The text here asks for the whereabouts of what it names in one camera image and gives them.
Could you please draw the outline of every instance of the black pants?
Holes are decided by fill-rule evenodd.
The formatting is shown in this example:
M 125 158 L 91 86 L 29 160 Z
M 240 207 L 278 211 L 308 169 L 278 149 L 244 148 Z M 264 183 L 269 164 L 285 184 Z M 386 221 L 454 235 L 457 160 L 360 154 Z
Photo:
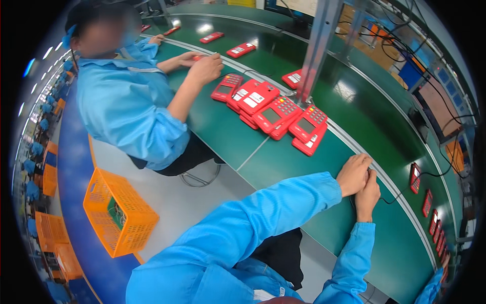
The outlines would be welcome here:
M 251 258 L 267 264 L 286 281 L 294 284 L 294 290 L 302 288 L 304 274 L 300 269 L 300 228 L 271 236 L 263 241 L 251 254 Z
M 130 155 L 129 157 L 138 169 L 143 169 L 147 164 L 146 161 L 137 159 Z M 206 146 L 206 144 L 204 144 L 199 137 L 191 132 L 189 142 L 184 153 L 174 160 L 174 162 L 171 163 L 167 168 L 155 172 L 165 176 L 177 176 L 187 172 L 200 163 L 204 163 L 205 161 L 209 161 L 215 157 L 217 157 L 216 154 L 214 154 L 214 152 L 208 146 Z

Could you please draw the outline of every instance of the cuff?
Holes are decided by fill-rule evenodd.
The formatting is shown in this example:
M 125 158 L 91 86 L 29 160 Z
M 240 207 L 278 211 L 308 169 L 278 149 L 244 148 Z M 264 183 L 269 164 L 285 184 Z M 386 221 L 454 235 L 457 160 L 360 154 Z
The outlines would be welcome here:
M 355 223 L 351 235 L 375 235 L 375 223 Z

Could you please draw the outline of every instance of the stool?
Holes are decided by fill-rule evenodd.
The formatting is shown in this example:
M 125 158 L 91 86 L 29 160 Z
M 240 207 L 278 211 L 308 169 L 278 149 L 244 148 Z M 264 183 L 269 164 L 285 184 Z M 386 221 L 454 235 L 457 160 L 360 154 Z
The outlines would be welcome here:
M 199 177 L 197 176 L 194 176 L 192 175 L 191 173 L 188 173 L 188 172 L 184 172 L 182 173 L 180 176 L 182 182 L 186 185 L 188 185 L 189 187 L 192 187 L 192 188 L 202 188 L 202 187 L 206 187 L 207 185 L 211 184 L 212 182 L 214 182 L 214 180 L 218 177 L 219 175 L 219 171 L 221 170 L 221 165 L 218 164 L 217 168 L 216 168 L 216 172 L 214 173 L 214 176 L 213 178 L 210 180 L 210 181 L 205 181 L 203 179 L 200 179 Z M 186 180 L 186 177 L 188 178 L 191 178 L 193 180 L 195 180 L 196 182 L 199 183 L 199 185 L 194 185 L 194 184 L 191 184 L 189 183 L 187 180 Z

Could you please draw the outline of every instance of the white sticker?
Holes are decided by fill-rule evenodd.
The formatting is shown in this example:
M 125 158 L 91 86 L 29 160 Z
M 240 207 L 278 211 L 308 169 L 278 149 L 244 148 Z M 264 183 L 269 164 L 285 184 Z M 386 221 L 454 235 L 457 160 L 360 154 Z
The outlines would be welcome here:
M 245 89 L 241 89 L 239 90 L 238 92 L 236 92 L 237 94 L 241 95 L 241 97 L 245 96 L 248 94 L 248 91 L 245 90 Z
M 289 76 L 288 78 L 289 78 L 289 79 L 290 79 L 290 81 L 292 81 L 293 83 L 297 83 L 297 82 L 298 82 L 298 80 L 297 80 L 297 79 L 295 79 L 293 76 Z
M 256 107 L 258 104 L 256 102 L 254 102 L 253 100 L 249 99 L 248 97 L 246 97 L 245 99 L 243 99 L 243 101 L 249 105 L 250 107 Z
M 262 102 L 265 98 L 263 98 L 260 94 L 253 92 L 250 94 L 251 99 L 256 101 L 257 103 Z

